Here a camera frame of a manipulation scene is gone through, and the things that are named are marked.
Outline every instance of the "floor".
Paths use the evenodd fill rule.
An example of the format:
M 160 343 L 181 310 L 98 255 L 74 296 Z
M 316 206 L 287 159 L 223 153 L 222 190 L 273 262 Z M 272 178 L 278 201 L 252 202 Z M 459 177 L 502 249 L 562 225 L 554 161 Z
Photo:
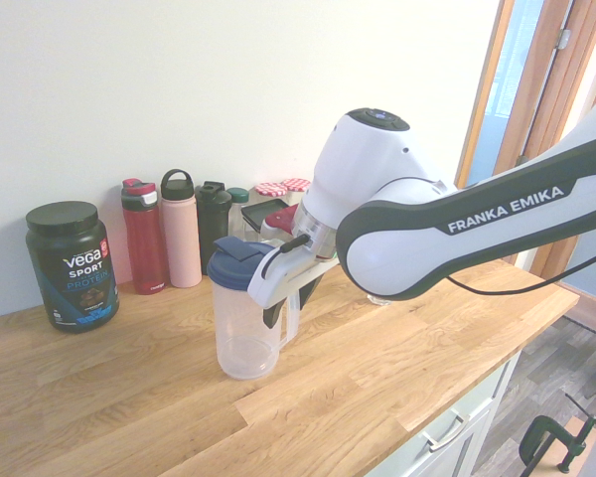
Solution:
M 473 477 L 519 477 L 519 443 L 536 416 L 585 420 L 565 393 L 596 415 L 596 334 L 563 317 L 521 353 Z

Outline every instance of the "bottle handle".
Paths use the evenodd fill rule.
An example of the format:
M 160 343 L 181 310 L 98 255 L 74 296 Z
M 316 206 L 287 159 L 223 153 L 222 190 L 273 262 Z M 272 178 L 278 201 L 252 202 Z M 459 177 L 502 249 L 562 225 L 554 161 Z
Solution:
M 287 312 L 285 313 L 286 332 L 280 341 L 278 349 L 281 350 L 287 343 L 294 339 L 300 325 L 300 294 L 293 293 L 287 297 Z
M 161 188 L 165 188 L 170 178 L 175 174 L 178 174 L 179 172 L 186 176 L 186 182 L 194 186 L 194 183 L 192 182 L 192 177 L 186 171 L 184 171 L 183 169 L 170 169 L 168 172 L 166 172 L 166 174 L 163 176 L 163 179 L 161 180 Z

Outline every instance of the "navy blue lid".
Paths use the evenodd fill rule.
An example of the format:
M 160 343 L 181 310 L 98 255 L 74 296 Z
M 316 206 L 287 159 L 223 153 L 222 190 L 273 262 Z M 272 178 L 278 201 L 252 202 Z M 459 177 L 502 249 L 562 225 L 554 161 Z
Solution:
M 217 251 L 208 263 L 210 279 L 230 290 L 246 291 L 260 261 L 274 247 L 258 241 L 242 241 L 236 237 L 215 240 Z

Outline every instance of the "drawer handle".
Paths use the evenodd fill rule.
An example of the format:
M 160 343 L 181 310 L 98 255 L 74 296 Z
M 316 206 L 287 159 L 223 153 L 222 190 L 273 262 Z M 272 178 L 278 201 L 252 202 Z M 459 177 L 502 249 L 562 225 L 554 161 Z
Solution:
M 451 410 L 455 413 L 455 419 L 459 421 L 459 425 L 457 427 L 455 427 L 453 430 L 451 430 L 442 440 L 437 442 L 435 439 L 433 439 L 426 432 L 423 433 L 423 436 L 426 437 L 426 439 L 428 440 L 428 443 L 430 444 L 430 449 L 429 449 L 430 452 L 437 452 L 438 450 L 446 447 L 453 440 L 455 440 L 457 437 L 459 437 L 459 434 L 461 434 L 464 431 L 464 429 L 468 425 L 468 422 L 470 422 L 470 415 L 467 415 L 466 417 L 462 417 L 461 415 L 459 415 L 459 413 L 455 409 L 451 409 Z

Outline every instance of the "white cabinet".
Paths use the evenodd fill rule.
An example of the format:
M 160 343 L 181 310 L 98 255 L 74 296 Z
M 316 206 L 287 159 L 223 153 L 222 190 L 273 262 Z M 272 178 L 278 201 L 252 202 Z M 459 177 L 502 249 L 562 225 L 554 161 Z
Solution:
M 499 367 L 367 477 L 468 477 L 519 355 Z

